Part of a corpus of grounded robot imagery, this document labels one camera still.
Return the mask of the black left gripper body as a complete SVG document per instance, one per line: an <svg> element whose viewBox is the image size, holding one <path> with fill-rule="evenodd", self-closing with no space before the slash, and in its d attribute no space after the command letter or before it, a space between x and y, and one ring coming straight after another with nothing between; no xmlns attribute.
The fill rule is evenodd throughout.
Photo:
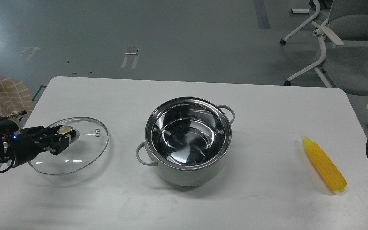
<svg viewBox="0 0 368 230"><path fill-rule="evenodd" d="M35 159L39 153L46 152L51 141L44 140L44 137L51 134L53 130L48 127L37 126L21 129L11 141L15 155L12 167L23 165Z"/></svg>

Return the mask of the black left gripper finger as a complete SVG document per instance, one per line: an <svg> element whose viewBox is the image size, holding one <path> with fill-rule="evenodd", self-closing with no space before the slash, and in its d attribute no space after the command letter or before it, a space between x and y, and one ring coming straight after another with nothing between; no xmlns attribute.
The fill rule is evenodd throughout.
<svg viewBox="0 0 368 230"><path fill-rule="evenodd" d="M46 127L42 132L42 137L51 137L66 134L66 128L63 125L57 125L54 127Z"/></svg>
<svg viewBox="0 0 368 230"><path fill-rule="evenodd" d="M47 147L45 149L49 151L52 155L58 156L62 153L67 147L70 145L70 137L62 136L62 137L53 137Z"/></svg>

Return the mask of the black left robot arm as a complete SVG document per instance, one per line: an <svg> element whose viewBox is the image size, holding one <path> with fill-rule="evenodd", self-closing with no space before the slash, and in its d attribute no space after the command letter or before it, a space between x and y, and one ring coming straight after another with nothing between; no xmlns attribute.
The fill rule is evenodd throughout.
<svg viewBox="0 0 368 230"><path fill-rule="evenodd" d="M0 116L0 173L28 163L43 152L49 151L57 156L77 138L78 133L71 126L19 129L19 125L12 119L26 113L25 110L13 111Z"/></svg>

